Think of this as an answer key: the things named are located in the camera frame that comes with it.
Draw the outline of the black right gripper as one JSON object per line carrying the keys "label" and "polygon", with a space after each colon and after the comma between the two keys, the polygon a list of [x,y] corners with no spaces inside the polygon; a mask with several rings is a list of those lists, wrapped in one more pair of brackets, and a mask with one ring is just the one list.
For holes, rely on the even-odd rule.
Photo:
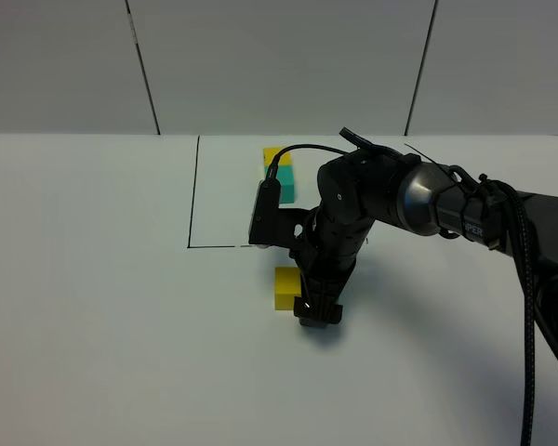
{"label": "black right gripper", "polygon": [[311,211],[299,237],[300,248],[290,252],[300,272],[301,297],[294,298],[293,312],[302,326],[340,324],[339,298],[373,224],[370,217],[343,224],[324,204]]}

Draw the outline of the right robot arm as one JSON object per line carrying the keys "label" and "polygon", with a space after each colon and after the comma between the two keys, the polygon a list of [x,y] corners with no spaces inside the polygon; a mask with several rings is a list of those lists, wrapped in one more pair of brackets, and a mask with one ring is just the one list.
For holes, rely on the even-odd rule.
{"label": "right robot arm", "polygon": [[355,149],[320,167],[321,202],[296,255],[303,287],[294,311],[301,322],[339,322],[339,295],[362,241],[381,222],[420,236],[462,237],[511,256],[527,314],[558,338],[558,197],[473,178],[457,165],[425,162],[348,129],[341,135]]}

